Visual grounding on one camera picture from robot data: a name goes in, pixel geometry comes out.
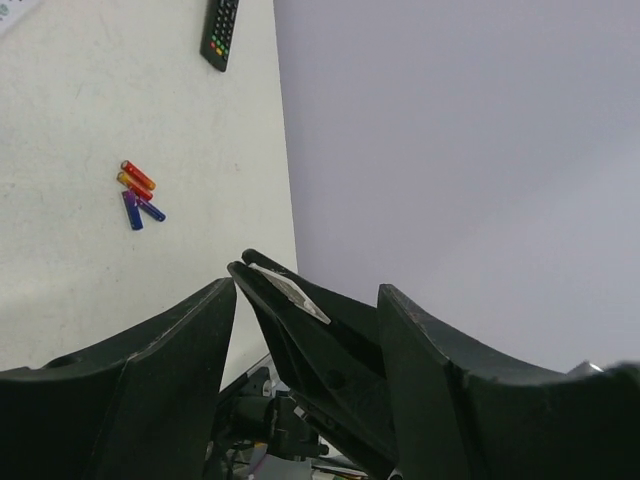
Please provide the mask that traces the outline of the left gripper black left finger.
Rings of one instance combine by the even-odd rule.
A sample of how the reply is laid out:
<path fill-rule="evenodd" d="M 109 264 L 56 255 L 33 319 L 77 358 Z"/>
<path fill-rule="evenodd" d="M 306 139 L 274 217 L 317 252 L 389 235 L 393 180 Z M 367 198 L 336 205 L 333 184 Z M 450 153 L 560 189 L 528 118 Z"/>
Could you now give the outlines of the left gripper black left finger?
<path fill-rule="evenodd" d="M 199 479 L 236 307 L 228 278 L 38 369 L 1 375 L 5 479 Z"/>

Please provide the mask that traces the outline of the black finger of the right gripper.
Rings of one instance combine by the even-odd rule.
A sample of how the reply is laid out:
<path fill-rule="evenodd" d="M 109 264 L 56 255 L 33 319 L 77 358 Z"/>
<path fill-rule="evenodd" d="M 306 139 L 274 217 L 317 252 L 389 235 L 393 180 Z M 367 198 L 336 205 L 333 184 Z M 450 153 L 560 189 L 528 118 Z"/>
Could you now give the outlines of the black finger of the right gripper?
<path fill-rule="evenodd" d="M 283 274 L 296 282 L 316 305 L 331 319 L 327 325 L 341 344 L 373 370 L 383 370 L 377 314 L 373 306 L 333 292 L 299 276 L 255 249 L 242 253 L 242 262 L 251 263 Z"/>
<path fill-rule="evenodd" d="M 306 423 L 367 474 L 391 474 L 399 454 L 385 368 L 373 370 L 355 358 L 327 325 L 243 262 L 230 263 L 228 271 Z"/>

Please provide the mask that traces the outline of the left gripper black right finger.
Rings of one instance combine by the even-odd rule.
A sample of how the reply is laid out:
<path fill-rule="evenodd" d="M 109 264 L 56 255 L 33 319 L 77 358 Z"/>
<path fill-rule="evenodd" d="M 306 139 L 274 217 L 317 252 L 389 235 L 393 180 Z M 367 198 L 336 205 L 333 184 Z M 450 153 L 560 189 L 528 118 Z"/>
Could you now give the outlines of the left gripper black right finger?
<path fill-rule="evenodd" d="M 407 479 L 635 479 L 639 367 L 568 373 L 501 353 L 379 289 L 399 468 Z"/>

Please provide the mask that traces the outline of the white battery cover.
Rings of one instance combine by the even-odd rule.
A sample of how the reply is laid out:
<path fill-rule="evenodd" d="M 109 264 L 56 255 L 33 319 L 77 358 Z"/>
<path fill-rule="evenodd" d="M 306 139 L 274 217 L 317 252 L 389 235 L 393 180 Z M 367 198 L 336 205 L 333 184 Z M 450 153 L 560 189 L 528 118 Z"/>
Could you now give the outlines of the white battery cover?
<path fill-rule="evenodd" d="M 298 309 L 304 311 L 325 325 L 331 324 L 329 316 L 326 315 L 292 279 L 281 273 L 259 266 L 256 263 L 251 263 L 249 268 L 260 273 Z"/>

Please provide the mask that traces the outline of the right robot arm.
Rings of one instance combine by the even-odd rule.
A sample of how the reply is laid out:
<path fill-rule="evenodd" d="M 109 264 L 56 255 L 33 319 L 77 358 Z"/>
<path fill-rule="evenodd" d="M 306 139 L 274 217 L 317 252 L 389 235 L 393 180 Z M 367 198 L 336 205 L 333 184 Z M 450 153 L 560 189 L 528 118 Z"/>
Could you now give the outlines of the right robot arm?
<path fill-rule="evenodd" d="M 302 278 L 255 249 L 228 271 L 254 310 L 285 393 L 226 389 L 214 437 L 267 444 L 285 459 L 318 458 L 322 439 L 371 479 L 399 463 L 375 307 Z"/>

